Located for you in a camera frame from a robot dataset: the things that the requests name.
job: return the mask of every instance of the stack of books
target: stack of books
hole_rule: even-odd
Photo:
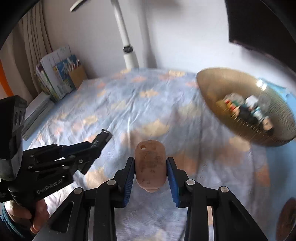
[[[41,92],[27,107],[22,137],[28,140],[46,118],[54,103],[50,95]]]
[[[69,72],[78,67],[78,62],[70,47],[66,46],[44,56],[41,63],[36,66],[36,76],[41,89],[44,93],[52,95],[54,102],[75,90]]]

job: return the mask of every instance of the woven basket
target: woven basket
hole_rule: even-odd
[[[258,80],[253,76],[232,69],[210,68],[200,71],[196,78],[201,94],[210,110],[236,135],[264,146],[281,146],[296,137],[296,125],[291,109],[272,88],[267,86],[265,90],[262,90],[258,87]],[[268,116],[274,125],[274,134],[270,135],[257,125],[251,125],[235,117],[230,111],[216,104],[218,100],[230,93],[238,93],[245,99],[251,95],[267,96],[271,101]]]

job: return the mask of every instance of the box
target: box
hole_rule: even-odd
[[[82,65],[70,72],[69,75],[76,89],[79,88],[79,86],[84,80],[87,80],[87,76]]]

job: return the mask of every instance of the person's finger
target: person's finger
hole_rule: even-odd
[[[33,233],[38,233],[48,219],[49,213],[47,211],[47,205],[44,199],[42,199],[36,203],[35,218],[31,227],[31,231]]]
[[[18,222],[19,219],[31,219],[32,214],[30,211],[20,205],[18,205],[14,201],[8,201],[4,204],[5,209],[11,219],[15,222]]]

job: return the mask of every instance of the curtain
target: curtain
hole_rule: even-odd
[[[13,93],[30,103],[41,92],[36,65],[50,52],[42,1],[39,1],[19,21],[0,51],[0,99]]]
[[[23,28],[23,38],[32,81],[36,91],[40,93],[40,86],[35,75],[36,65],[45,55],[52,52],[44,25],[42,1],[39,1],[23,17],[20,24]]]

